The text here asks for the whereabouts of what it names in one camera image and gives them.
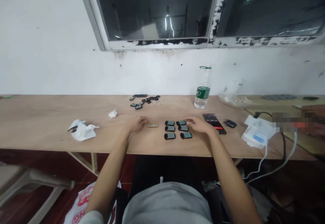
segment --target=gray shirt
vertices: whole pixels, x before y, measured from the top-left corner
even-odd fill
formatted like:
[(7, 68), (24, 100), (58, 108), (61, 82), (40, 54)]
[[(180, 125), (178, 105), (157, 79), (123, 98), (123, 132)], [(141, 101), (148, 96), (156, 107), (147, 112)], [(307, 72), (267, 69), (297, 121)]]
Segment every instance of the gray shirt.
[[(123, 224), (212, 224), (207, 200), (194, 188), (177, 182), (154, 185), (136, 194), (126, 206)], [(86, 214), (79, 224), (104, 224), (98, 211)]]

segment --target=green bottle label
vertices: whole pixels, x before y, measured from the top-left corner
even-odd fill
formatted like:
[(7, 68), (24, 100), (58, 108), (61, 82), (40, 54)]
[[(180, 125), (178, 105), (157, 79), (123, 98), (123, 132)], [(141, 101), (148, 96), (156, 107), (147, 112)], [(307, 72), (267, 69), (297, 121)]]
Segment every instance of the green bottle label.
[(209, 97), (210, 88), (208, 87), (197, 87), (196, 97), (198, 99), (207, 99)]

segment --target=dark window glass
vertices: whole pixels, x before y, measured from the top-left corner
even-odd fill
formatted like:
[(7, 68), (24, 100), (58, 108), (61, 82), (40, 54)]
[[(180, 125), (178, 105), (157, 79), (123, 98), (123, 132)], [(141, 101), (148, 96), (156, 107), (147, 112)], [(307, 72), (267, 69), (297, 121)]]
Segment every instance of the dark window glass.
[(212, 0), (97, 1), (110, 40), (205, 37), (210, 30)]
[(325, 0), (225, 0), (217, 36), (314, 35), (324, 21)]

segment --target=window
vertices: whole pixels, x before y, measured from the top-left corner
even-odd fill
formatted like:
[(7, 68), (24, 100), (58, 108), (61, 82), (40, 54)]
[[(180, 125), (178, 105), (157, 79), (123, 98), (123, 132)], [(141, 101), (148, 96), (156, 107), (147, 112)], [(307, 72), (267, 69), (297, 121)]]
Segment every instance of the window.
[(84, 0), (101, 50), (320, 42), (325, 0)]

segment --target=plastic water bottle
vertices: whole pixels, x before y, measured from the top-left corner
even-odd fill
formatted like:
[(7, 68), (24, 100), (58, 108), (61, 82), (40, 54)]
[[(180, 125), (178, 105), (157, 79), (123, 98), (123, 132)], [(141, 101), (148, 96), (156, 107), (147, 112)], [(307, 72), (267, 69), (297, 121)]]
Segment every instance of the plastic water bottle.
[(200, 66), (203, 72), (200, 86), (197, 87), (196, 90), (196, 97), (194, 101), (194, 106), (197, 109), (204, 109), (208, 102), (208, 97), (210, 93), (210, 74), (211, 73), (211, 67), (207, 66)]

